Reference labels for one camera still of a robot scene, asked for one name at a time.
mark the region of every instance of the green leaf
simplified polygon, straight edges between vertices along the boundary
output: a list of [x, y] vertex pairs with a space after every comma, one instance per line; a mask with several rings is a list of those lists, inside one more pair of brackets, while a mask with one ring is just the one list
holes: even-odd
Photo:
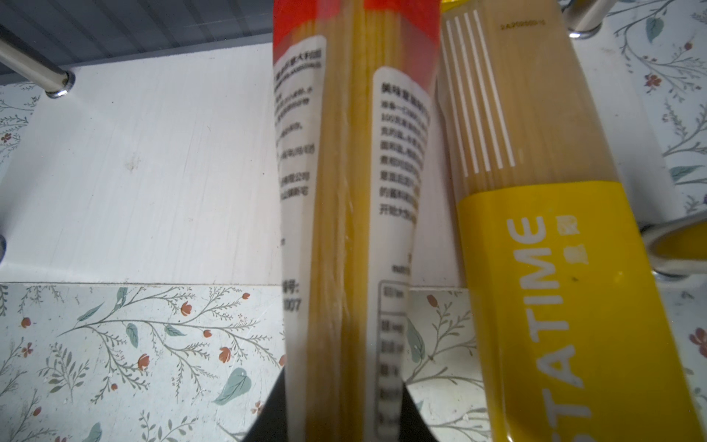
[[425, 357], [425, 342], [409, 318], [407, 320], [407, 341], [410, 344], [412, 361], [420, 362]]
[[117, 309], [121, 308], [125, 304], [125, 298], [128, 295], [128, 288], [127, 287], [121, 287], [118, 289], [118, 293], [115, 296], [115, 307], [113, 307], [113, 311], [115, 312]]
[[223, 386], [223, 391], [214, 400], [217, 405], [225, 405], [228, 401], [232, 400], [234, 397], [241, 396], [250, 390], [251, 382], [248, 378], [245, 370], [242, 368], [237, 368], [233, 370]]
[[186, 336], [184, 333], [182, 333], [181, 331], [177, 330], [176, 328], [172, 327], [169, 324], [165, 325], [165, 331], [170, 336]]
[[77, 321], [85, 321], [89, 319], [91, 316], [93, 316], [94, 313], [98, 311], [98, 309], [103, 305], [103, 303], [100, 303], [97, 307], [91, 308], [89, 311], [84, 313], [83, 315], [79, 316]]
[[125, 332], [128, 334], [128, 338], [130, 338], [130, 343], [133, 344], [133, 347], [137, 348], [137, 326], [131, 322], [125, 327]]
[[91, 427], [90, 433], [88, 433], [88, 437], [85, 438], [82, 442], [98, 442], [102, 435], [103, 435], [103, 431], [101, 431], [101, 429], [100, 429], [100, 422], [96, 422]]
[[653, 40], [660, 35], [664, 25], [665, 22], [663, 22], [662, 18], [650, 17], [645, 21], [645, 33], [650, 43], [653, 43]]
[[673, 182], [678, 182], [680, 178], [693, 173], [695, 170], [702, 167], [701, 165], [679, 165], [674, 168], [670, 168], [670, 176]]

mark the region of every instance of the white label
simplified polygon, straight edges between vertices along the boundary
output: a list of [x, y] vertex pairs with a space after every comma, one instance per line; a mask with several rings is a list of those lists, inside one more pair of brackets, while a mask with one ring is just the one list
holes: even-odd
[[397, 440], [412, 240], [432, 100], [402, 72], [373, 75], [364, 440]]
[[288, 438], [304, 441], [312, 230], [327, 39], [309, 37], [275, 63]]

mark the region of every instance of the stain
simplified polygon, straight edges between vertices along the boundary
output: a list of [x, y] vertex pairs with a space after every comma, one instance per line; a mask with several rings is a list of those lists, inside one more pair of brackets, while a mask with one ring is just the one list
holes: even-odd
[[140, 165], [140, 157], [137, 156], [137, 154], [133, 153], [132, 158], [130, 158], [130, 161], [125, 163], [125, 168], [132, 173], [133, 170], [137, 169], [137, 166]]

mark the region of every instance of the printed number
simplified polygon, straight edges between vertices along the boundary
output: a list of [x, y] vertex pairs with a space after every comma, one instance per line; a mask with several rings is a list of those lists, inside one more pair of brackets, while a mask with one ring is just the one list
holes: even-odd
[[283, 299], [284, 308], [286, 312], [296, 312], [300, 310], [300, 303], [302, 302], [299, 298]]

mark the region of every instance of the spaghetti package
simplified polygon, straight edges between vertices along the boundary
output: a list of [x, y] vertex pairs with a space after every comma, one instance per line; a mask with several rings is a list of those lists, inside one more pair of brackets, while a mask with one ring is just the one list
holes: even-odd
[[557, 3], [443, 6], [438, 97], [493, 439], [701, 441]]
[[396, 440], [434, 0], [276, 0], [288, 437]]

